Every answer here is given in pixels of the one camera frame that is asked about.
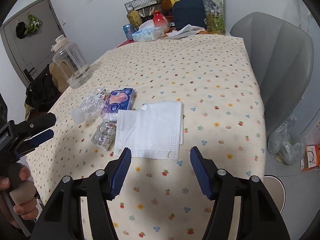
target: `blue gripper pad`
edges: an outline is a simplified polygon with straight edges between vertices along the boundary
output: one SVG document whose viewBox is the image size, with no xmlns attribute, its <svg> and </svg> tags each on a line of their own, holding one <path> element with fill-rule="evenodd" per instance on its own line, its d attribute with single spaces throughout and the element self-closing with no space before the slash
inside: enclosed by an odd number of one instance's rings
<svg viewBox="0 0 320 240">
<path fill-rule="evenodd" d="M 202 194 L 207 196 L 209 200 L 212 200 L 213 193 L 211 178 L 217 171 L 217 167 L 213 161 L 204 159 L 197 147 L 193 147 L 191 149 L 190 161 L 199 182 Z"/>
<path fill-rule="evenodd" d="M 40 144 L 53 138 L 54 132 L 51 129 L 48 129 L 36 136 L 34 136 L 29 142 L 32 146 L 38 147 Z"/>
<path fill-rule="evenodd" d="M 125 176 L 129 170 L 131 164 L 131 151 L 128 148 L 125 148 L 122 154 L 120 155 L 118 167 L 116 168 L 115 173 L 111 179 L 111 191 L 110 195 L 114 199 L 117 195 L 119 195 Z"/>
</svg>

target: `purple snack package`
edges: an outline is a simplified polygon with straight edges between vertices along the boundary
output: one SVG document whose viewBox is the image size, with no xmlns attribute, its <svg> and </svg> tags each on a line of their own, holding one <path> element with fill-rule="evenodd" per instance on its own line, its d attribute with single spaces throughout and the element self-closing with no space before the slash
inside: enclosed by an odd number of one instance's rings
<svg viewBox="0 0 320 240">
<path fill-rule="evenodd" d="M 104 122 L 116 122 L 119 109 L 131 110 L 134 94 L 133 88 L 111 91 L 101 111 L 102 120 Z"/>
</svg>

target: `table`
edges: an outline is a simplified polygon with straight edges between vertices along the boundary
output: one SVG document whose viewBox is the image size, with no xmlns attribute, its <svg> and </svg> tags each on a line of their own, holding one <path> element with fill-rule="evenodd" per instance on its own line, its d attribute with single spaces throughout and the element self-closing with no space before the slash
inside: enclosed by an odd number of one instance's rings
<svg viewBox="0 0 320 240">
<path fill-rule="evenodd" d="M 183 102 L 184 143 L 177 161 L 132 159 L 120 195 L 108 202 L 118 237 L 202 239 L 213 202 L 201 193 L 189 159 L 191 147 L 233 176 L 264 175 L 264 107 L 243 40 L 206 34 L 133 43 L 106 52 L 92 67 L 92 78 L 78 89 L 68 88 L 52 107 L 57 117 L 53 139 L 28 156 L 44 203 L 63 176 L 87 177 L 118 158 L 113 145 L 103 151 L 91 143 L 101 120 L 76 125 L 71 110 L 95 86 L 108 91 L 132 87 L 137 92 L 134 108 Z M 87 211 L 82 215 L 85 237 L 92 239 Z M 230 239 L 236 230 L 234 222 Z"/>
</svg>

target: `plastic bag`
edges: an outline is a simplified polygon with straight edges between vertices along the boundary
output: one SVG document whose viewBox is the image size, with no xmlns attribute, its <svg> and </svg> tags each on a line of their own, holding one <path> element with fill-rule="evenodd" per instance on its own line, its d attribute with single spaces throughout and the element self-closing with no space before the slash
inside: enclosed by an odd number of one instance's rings
<svg viewBox="0 0 320 240">
<path fill-rule="evenodd" d="M 292 165 L 300 161 L 305 154 L 305 146 L 293 127 L 297 118 L 291 114 L 275 131 L 270 135 L 268 150 L 271 156 L 278 162 Z"/>
<path fill-rule="evenodd" d="M 89 95 L 79 107 L 72 110 L 73 121 L 79 124 L 99 117 L 107 99 L 106 93 L 105 88 L 96 88 L 93 94 Z"/>
</svg>

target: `red vase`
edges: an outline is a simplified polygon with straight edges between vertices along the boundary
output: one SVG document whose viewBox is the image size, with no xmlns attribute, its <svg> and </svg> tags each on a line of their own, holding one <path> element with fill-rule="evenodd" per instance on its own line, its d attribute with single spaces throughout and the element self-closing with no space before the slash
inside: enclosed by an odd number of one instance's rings
<svg viewBox="0 0 320 240">
<path fill-rule="evenodd" d="M 170 30 L 170 23 L 168 20 L 159 11 L 154 12 L 153 15 L 155 27 L 161 27 L 164 33 L 167 33 Z"/>
</svg>

